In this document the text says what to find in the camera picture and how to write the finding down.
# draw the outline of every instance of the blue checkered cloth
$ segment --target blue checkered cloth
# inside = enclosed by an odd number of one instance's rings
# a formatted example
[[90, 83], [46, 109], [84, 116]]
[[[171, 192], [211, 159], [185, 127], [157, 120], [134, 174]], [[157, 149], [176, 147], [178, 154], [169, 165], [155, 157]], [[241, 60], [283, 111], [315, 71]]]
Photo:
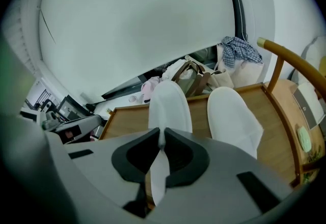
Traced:
[[222, 45], [224, 46], [223, 61], [228, 67], [233, 68], [236, 59], [262, 64], [261, 54], [240, 38], [225, 37]]

